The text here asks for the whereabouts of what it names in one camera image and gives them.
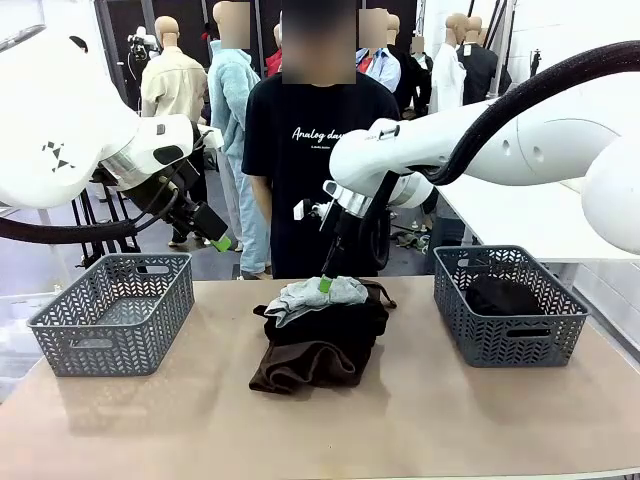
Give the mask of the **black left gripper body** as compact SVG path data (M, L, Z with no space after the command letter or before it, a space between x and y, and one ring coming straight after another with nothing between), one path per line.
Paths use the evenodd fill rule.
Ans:
M125 196L139 209L134 218L165 218L172 208L185 202L187 190L200 178L189 159L183 159L152 174L140 185L125 190Z

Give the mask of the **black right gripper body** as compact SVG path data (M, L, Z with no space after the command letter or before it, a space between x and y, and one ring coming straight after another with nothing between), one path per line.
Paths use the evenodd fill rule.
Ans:
M329 250L328 261L342 261L357 242L359 218L350 212L339 209L334 222L333 238Z

